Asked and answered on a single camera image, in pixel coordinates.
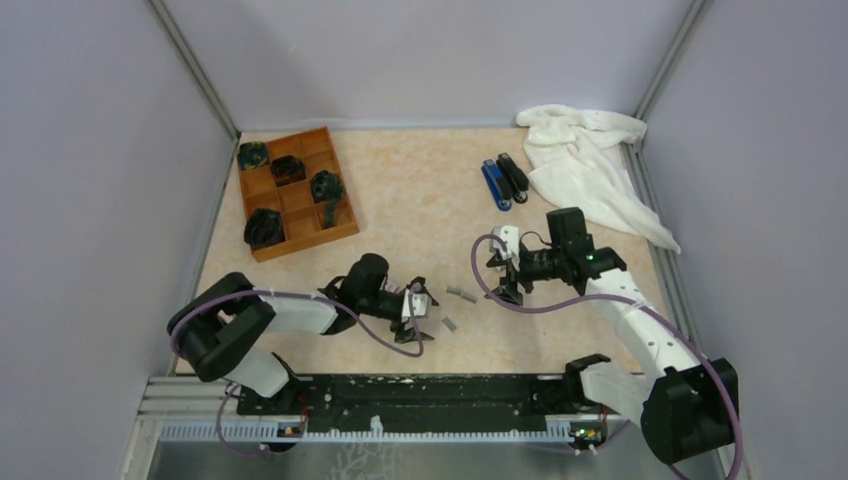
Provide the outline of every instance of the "floor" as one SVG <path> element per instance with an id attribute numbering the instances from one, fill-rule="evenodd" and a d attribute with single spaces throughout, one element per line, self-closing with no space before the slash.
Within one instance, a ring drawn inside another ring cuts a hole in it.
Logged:
<path id="1" fill-rule="evenodd" d="M 263 263 L 251 257 L 242 241 L 244 210 L 234 164 L 199 291 L 231 271 L 276 290 L 314 291 L 347 273 L 363 253 L 375 252 L 388 259 L 393 281 L 406 284 L 424 276 L 441 302 L 429 319 L 420 321 L 422 331 L 435 337 L 426 343 L 421 358 L 393 353 L 358 328 L 334 336 L 268 334 L 259 345 L 277 352 L 300 373 L 553 373 L 592 353 L 603 353 L 639 371 L 615 332 L 589 304 L 547 315 L 521 315 L 490 301 L 471 304 L 445 293 L 451 285 L 482 297 L 471 275 L 469 252 L 474 239 L 494 226 L 516 225 L 549 236 L 545 213 L 554 206 L 531 190 L 526 204 L 502 213 L 480 173 L 481 162 L 501 152 L 529 171 L 522 148 L 525 133 L 518 128 L 334 131 L 360 233 Z M 242 141 L 280 136 L 245 134 Z M 617 149 L 612 153 L 620 155 Z M 664 313 L 647 242 L 594 224 L 588 228 L 595 246 L 613 247 L 642 292 Z M 525 241 L 536 247 L 532 237 Z M 487 259 L 487 252 L 478 255 L 480 262 Z M 494 271 L 484 272 L 484 278 L 490 285 L 497 282 Z M 540 282 L 532 295 L 525 296 L 525 305 L 549 305 L 575 296 L 561 282 Z M 456 324 L 455 331 L 441 323 L 444 316 Z M 385 320 L 366 317 L 365 321 L 383 338 L 392 338 Z M 181 360 L 177 372 L 190 373 L 191 367 Z"/>

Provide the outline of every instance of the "wooden tabletop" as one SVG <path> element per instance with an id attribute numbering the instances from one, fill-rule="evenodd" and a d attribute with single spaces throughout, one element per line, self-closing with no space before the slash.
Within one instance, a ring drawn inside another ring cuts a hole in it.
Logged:
<path id="1" fill-rule="evenodd" d="M 435 337 L 425 344 L 423 357 L 413 359 L 391 352 L 351 328 L 332 336 L 292 332 L 268 334 L 259 345 L 277 352 L 300 373 L 555 373 L 566 362 L 603 353 L 632 371 L 639 365 L 610 325 L 589 304 L 546 315 L 522 315 L 482 300 L 471 274 L 472 242 L 496 225 L 516 225 L 548 238 L 545 213 L 556 207 L 534 191 L 524 205 L 500 212 L 480 172 L 480 164 L 501 152 L 529 171 L 522 143 L 524 129 L 367 130 L 331 132 L 336 153 L 359 223 L 360 233 L 325 245 L 257 263 L 242 241 L 244 211 L 236 165 L 224 193 L 221 211 L 200 279 L 203 291 L 231 271 L 243 272 L 259 286 L 299 292 L 323 287 L 347 273 L 368 252 L 384 256 L 389 277 L 405 285 L 423 276 L 441 303 L 422 331 Z M 242 141 L 270 140 L 280 133 L 245 134 Z M 612 151 L 620 155 L 618 149 Z M 627 262 L 640 289 L 661 313 L 665 312 L 657 277 L 644 239 L 589 224 L 595 246 L 613 247 Z M 530 248 L 537 240 L 525 237 Z M 481 263 L 488 251 L 481 252 Z M 494 271 L 484 271 L 489 285 Z M 477 304 L 445 293 L 456 286 L 480 297 Z M 573 298 L 571 287 L 538 282 L 525 305 L 544 306 Z M 457 326 L 449 331 L 448 316 Z M 391 340 L 389 323 L 365 317 L 379 335 Z M 414 351 L 417 346 L 405 348 Z M 178 373 L 190 373 L 185 361 Z"/>

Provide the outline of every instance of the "black wire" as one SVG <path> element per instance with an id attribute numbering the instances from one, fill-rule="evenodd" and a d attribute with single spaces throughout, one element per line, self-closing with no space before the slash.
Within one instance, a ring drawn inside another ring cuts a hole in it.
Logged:
<path id="1" fill-rule="evenodd" d="M 548 247 L 551 246 L 551 242 L 546 242 L 546 241 L 542 240 L 542 236 L 539 235 L 538 232 L 534 232 L 533 230 L 530 230 L 530 231 L 527 231 L 527 232 L 524 232 L 523 234 L 521 234 L 521 238 L 519 238 L 518 241 L 521 242 L 522 240 L 524 240 L 525 235 L 530 235 L 531 233 L 533 235 L 536 235 L 536 238 L 538 238 L 539 241 L 542 242 L 542 245 L 547 245 Z"/>

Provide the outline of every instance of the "wooden tray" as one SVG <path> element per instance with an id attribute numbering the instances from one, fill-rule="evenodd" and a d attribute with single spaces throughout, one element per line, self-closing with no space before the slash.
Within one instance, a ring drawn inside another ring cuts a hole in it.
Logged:
<path id="1" fill-rule="evenodd" d="M 283 217 L 286 240 L 270 247 L 251 248 L 250 252 L 257 262 L 264 262 L 359 232 L 353 209 L 350 207 L 348 197 L 350 192 L 344 182 L 338 157 L 330 139 L 330 132 L 326 127 L 278 138 L 267 143 L 270 154 L 269 164 L 276 158 L 293 155 L 303 161 L 306 167 L 306 179 L 278 187 L 271 175 L 270 165 L 239 171 L 245 221 L 258 208 L 278 211 Z M 338 173 L 342 178 L 345 191 L 344 197 L 336 207 L 335 225 L 329 228 L 323 228 L 326 202 L 315 204 L 309 186 L 309 181 L 321 170 Z"/>

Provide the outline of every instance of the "table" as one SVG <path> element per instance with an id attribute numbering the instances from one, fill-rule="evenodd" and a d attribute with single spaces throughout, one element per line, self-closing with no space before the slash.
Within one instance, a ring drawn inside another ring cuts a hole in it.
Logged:
<path id="1" fill-rule="evenodd" d="M 484 159 L 508 152 L 525 172 L 530 170 L 522 142 L 526 131 L 506 129 L 363 130 L 331 132 L 345 176 L 360 233 L 264 263 L 250 256 L 242 241 L 244 211 L 235 165 L 199 283 L 202 292 L 223 275 L 240 271 L 259 286 L 275 290 L 314 291 L 347 273 L 363 253 L 375 252 L 390 264 L 389 277 L 405 285 L 426 277 L 441 303 L 421 330 L 435 337 L 413 359 L 380 346 L 354 327 L 333 336 L 305 332 L 266 334 L 258 342 L 300 373 L 561 373 L 566 362 L 592 353 L 611 357 L 639 371 L 612 327 L 590 302 L 546 315 L 522 315 L 482 299 L 471 274 L 472 242 L 496 225 L 516 225 L 548 238 L 545 213 L 555 209 L 532 189 L 524 205 L 502 213 L 494 205 L 480 172 Z M 242 142 L 271 140 L 284 133 L 251 133 Z M 619 149 L 613 154 L 620 156 Z M 665 312 L 648 250 L 639 237 L 588 225 L 595 246 L 613 247 L 628 265 L 644 295 Z M 530 248 L 538 248 L 532 236 Z M 488 259 L 487 249 L 478 260 Z M 494 271 L 484 271 L 489 285 Z M 445 293 L 457 286 L 481 298 L 472 304 Z M 573 288 L 559 281 L 539 282 L 525 305 L 544 306 L 573 298 Z M 449 331 L 444 316 L 458 327 Z M 379 335 L 391 340 L 389 322 L 365 317 Z M 417 346 L 408 344 L 414 351 Z M 184 360 L 177 373 L 191 373 Z"/>

